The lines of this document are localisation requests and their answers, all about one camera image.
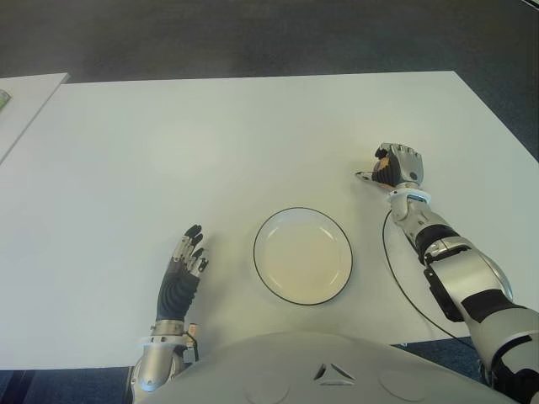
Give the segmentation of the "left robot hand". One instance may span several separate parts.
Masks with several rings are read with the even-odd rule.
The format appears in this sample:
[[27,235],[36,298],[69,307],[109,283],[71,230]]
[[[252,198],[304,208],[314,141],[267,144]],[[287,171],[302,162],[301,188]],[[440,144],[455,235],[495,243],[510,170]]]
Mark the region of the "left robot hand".
[[173,250],[158,293],[157,322],[184,321],[209,263],[205,249],[197,247],[202,239],[202,226],[193,225]]

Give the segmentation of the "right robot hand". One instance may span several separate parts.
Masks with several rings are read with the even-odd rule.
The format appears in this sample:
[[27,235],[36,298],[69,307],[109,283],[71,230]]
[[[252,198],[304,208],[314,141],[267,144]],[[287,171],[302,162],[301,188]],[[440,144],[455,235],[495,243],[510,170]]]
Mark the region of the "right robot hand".
[[370,171],[359,171],[361,180],[396,189],[420,189],[424,181],[423,160],[412,147],[398,143],[382,143],[375,152],[376,163]]

